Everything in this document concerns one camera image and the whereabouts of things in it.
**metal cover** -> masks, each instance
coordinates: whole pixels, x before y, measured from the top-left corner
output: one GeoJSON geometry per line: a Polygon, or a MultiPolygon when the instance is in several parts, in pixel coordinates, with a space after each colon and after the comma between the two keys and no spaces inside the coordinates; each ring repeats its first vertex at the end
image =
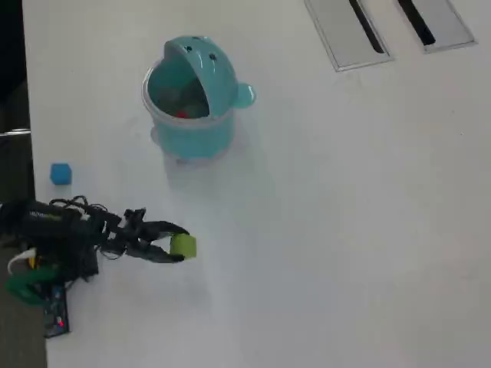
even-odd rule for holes
{"type": "Polygon", "coordinates": [[[305,0],[336,71],[393,60],[361,0],[305,0]]]}
{"type": "Polygon", "coordinates": [[[425,52],[459,48],[476,41],[448,0],[397,0],[425,52]]]}

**handle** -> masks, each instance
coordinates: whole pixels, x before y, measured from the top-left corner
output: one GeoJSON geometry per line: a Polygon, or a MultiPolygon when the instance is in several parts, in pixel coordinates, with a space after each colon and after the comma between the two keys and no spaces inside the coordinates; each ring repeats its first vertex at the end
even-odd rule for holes
{"type": "Polygon", "coordinates": [[[406,13],[407,19],[413,26],[414,30],[417,33],[417,37],[420,38],[421,42],[423,42],[425,46],[429,44],[434,44],[436,42],[435,37],[431,33],[419,11],[416,9],[414,3],[411,0],[398,1],[400,7],[404,11],[404,13],[406,13]]]}
{"type": "Polygon", "coordinates": [[[234,103],[234,107],[243,109],[251,106],[256,98],[254,88],[247,83],[239,83],[239,89],[237,91],[237,99],[234,103]]]}

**gray floor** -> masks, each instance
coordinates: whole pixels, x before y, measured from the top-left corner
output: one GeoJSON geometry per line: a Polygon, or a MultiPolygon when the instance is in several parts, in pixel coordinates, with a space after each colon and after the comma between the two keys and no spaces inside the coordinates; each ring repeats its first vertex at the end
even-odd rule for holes
{"type": "MultiPolygon", "coordinates": [[[[27,86],[22,84],[0,105],[0,131],[28,126],[27,86]]],[[[30,138],[0,138],[0,178],[0,202],[34,196],[30,138]]],[[[14,253],[0,246],[0,366],[45,368],[41,309],[15,300],[4,288],[7,261],[14,253]]]]}

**wire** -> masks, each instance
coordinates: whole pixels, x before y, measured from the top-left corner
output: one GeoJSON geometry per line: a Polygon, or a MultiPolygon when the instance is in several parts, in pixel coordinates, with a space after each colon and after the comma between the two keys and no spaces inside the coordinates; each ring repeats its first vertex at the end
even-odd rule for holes
{"type": "Polygon", "coordinates": [[[12,274],[12,264],[14,262],[20,261],[20,260],[23,260],[23,259],[33,258],[35,256],[36,256],[36,248],[30,248],[27,251],[23,251],[21,254],[16,255],[14,258],[12,258],[7,263],[7,271],[8,271],[8,274],[12,274]]]}

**teal container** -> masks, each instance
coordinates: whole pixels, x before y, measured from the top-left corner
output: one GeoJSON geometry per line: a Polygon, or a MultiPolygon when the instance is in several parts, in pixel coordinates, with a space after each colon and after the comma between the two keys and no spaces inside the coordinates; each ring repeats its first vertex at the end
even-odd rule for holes
{"type": "Polygon", "coordinates": [[[226,54],[207,37],[166,42],[142,95],[162,150],[186,161],[225,152],[233,139],[234,108],[255,100],[253,88],[237,81],[226,54]]]}

